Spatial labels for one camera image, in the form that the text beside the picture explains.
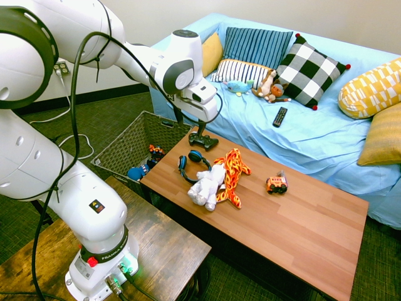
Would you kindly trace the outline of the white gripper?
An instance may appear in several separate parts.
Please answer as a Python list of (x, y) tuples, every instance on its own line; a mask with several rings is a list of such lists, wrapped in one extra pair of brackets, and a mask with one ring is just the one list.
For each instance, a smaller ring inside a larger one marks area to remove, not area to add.
[(206, 129), (206, 123), (217, 116), (217, 101), (214, 98), (217, 88), (207, 80), (201, 80), (184, 88), (174, 95), (173, 110), (179, 125), (184, 124), (184, 116), (181, 110), (200, 119), (198, 121), (197, 136), (202, 137)]

